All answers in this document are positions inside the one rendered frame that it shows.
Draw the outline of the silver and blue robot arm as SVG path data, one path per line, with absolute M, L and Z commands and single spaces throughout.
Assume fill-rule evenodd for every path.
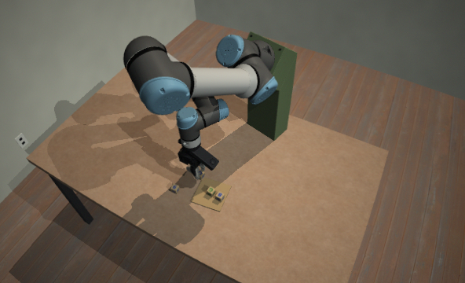
M 278 87 L 270 72 L 275 54 L 267 42 L 227 35 L 217 46 L 216 58 L 227 68 L 190 68 L 150 36 L 133 39 L 124 51 L 125 68 L 141 101 L 156 115 L 179 110 L 181 143 L 189 149 L 200 144 L 200 130 L 229 116 L 226 102 L 214 96 L 235 94 L 257 105 Z M 197 109 L 185 107 L 190 99 Z

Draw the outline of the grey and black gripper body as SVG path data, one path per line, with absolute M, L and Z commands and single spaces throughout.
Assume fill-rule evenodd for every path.
M 188 164 L 192 165 L 192 163 L 194 163 L 195 167 L 198 167 L 200 165 L 200 162 L 195 157 L 193 157 L 191 154 L 189 154 L 189 152 L 197 150 L 200 147 L 200 145 L 201 145 L 201 142 L 195 148 L 189 149 L 189 148 L 184 147 L 184 149 L 183 149 L 183 147 L 182 147 L 180 149 L 180 151 L 178 152 L 179 161 L 181 161 L 182 163 L 187 164 L 187 165 Z M 189 151 L 187 151 L 187 150 L 189 150 Z

